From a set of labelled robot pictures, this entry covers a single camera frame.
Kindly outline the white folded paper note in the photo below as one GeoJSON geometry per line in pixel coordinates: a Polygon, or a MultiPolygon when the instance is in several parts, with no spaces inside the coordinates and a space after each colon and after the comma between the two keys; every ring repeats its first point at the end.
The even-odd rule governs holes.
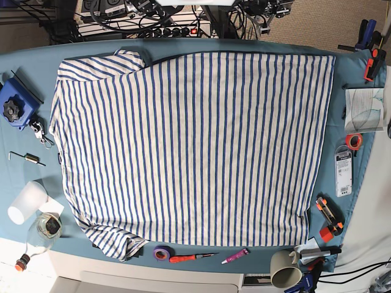
{"type": "Polygon", "coordinates": [[[314,261],[316,258],[304,258],[304,260],[299,258],[299,255],[301,253],[318,253],[320,252],[320,247],[316,241],[316,239],[313,237],[307,241],[306,244],[297,245],[294,248],[294,255],[293,255],[293,264],[298,264],[299,262],[303,265],[309,264],[310,262],[314,261]]]}

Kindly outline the blue white striped T-shirt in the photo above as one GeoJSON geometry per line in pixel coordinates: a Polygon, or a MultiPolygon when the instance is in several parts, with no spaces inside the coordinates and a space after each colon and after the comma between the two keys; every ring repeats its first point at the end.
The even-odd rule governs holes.
{"type": "Polygon", "coordinates": [[[148,242],[281,247],[309,237],[336,58],[135,52],[64,60],[49,132],[76,223],[106,256],[148,242]]]}

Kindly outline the open leaf print booklet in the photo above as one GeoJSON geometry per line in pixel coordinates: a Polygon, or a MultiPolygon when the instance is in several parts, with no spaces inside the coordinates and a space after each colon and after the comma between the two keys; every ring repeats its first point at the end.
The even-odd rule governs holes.
{"type": "Polygon", "coordinates": [[[345,132],[358,134],[384,130],[384,89],[346,89],[345,132]]]}

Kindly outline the blue black clamp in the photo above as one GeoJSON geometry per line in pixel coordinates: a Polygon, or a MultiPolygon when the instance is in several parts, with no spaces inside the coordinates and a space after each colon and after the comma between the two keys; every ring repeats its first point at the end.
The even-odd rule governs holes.
{"type": "Polygon", "coordinates": [[[338,45],[337,48],[344,51],[356,52],[365,49],[372,50],[374,46],[379,46],[382,37],[380,32],[375,30],[376,23],[376,20],[373,19],[362,20],[358,41],[355,46],[338,45]]]}

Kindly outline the blue clamp at bottom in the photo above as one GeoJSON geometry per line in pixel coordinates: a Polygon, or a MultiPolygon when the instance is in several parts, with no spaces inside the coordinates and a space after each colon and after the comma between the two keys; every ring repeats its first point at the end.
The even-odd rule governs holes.
{"type": "Polygon", "coordinates": [[[308,266],[308,272],[304,274],[302,280],[297,285],[284,290],[284,292],[314,292],[316,289],[317,282],[323,271],[324,262],[325,259],[323,257],[311,262],[308,266]]]}

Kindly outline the orange tape roll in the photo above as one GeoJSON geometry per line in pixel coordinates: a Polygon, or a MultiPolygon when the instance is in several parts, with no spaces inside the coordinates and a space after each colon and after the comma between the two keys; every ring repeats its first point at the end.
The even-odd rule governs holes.
{"type": "Polygon", "coordinates": [[[363,137],[361,134],[348,134],[345,138],[346,146],[353,151],[358,151],[363,144],[363,137]]]}

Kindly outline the clear packaged tool box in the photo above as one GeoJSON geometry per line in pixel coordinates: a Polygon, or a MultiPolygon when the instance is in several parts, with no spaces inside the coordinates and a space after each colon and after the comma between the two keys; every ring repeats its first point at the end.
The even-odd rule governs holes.
{"type": "Polygon", "coordinates": [[[353,153],[346,145],[337,147],[334,165],[336,196],[350,195],[353,188],[353,153]]]}

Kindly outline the white paper card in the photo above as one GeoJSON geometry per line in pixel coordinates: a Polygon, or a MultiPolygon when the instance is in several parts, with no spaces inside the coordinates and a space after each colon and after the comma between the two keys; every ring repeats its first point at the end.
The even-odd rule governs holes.
{"type": "Polygon", "coordinates": [[[60,217],[64,210],[64,206],[55,199],[48,197],[46,203],[39,207],[38,210],[42,213],[49,213],[55,215],[56,217],[60,217]]]}

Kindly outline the orange black utility knife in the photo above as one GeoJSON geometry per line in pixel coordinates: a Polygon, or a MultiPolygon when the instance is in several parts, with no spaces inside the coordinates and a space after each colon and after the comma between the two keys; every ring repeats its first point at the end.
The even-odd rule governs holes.
{"type": "Polygon", "coordinates": [[[326,221],[326,225],[320,230],[320,236],[327,243],[341,235],[345,220],[337,205],[323,194],[317,195],[315,203],[326,221]]]}

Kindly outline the pink tube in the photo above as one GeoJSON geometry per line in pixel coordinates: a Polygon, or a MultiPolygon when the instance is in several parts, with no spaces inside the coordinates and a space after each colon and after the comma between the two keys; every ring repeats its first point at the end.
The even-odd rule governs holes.
{"type": "Polygon", "coordinates": [[[239,252],[235,253],[234,255],[231,255],[227,258],[225,258],[221,264],[227,264],[233,261],[236,261],[237,259],[242,258],[243,256],[246,256],[250,253],[250,251],[247,248],[241,249],[239,252]]]}

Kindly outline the hex key with brass sleeve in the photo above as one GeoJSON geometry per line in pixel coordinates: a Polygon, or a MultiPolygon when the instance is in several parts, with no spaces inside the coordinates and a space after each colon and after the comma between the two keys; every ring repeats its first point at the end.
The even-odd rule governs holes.
{"type": "Polygon", "coordinates": [[[25,161],[31,162],[31,163],[33,163],[35,165],[39,165],[39,166],[42,166],[42,167],[46,166],[44,163],[42,163],[40,161],[39,157],[37,157],[37,156],[35,156],[33,154],[26,153],[25,155],[22,155],[22,154],[14,152],[14,151],[10,151],[9,154],[8,154],[8,160],[11,160],[12,157],[19,157],[19,158],[24,159],[25,161]]]}

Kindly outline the purple tape roll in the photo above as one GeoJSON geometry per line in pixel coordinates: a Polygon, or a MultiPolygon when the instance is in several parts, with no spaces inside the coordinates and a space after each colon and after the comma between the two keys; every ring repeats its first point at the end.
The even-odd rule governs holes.
{"type": "Polygon", "coordinates": [[[173,249],[167,245],[157,245],[153,249],[153,257],[157,261],[168,262],[169,259],[175,254],[173,249]]]}

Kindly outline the white plastic cup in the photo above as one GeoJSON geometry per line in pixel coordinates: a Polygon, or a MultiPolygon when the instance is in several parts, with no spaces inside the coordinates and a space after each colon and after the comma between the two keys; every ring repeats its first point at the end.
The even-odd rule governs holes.
{"type": "Polygon", "coordinates": [[[47,201],[45,188],[36,181],[29,181],[9,206],[8,216],[13,223],[22,225],[47,201]]]}

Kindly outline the grey ceramic mug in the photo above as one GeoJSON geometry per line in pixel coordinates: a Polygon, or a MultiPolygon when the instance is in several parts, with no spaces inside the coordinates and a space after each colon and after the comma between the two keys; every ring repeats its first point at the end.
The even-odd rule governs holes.
{"type": "Polygon", "coordinates": [[[295,286],[302,279],[302,272],[287,250],[280,250],[273,254],[270,262],[271,284],[279,289],[295,286]]]}

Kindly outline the black marker pen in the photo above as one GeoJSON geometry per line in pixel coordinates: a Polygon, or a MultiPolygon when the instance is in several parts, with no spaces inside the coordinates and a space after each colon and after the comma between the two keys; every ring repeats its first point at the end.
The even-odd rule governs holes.
{"type": "Polygon", "coordinates": [[[326,257],[330,255],[337,255],[341,253],[342,250],[340,248],[333,248],[330,250],[320,250],[320,251],[302,251],[299,254],[299,259],[305,260],[305,259],[312,259],[312,258],[321,258],[326,257]]]}

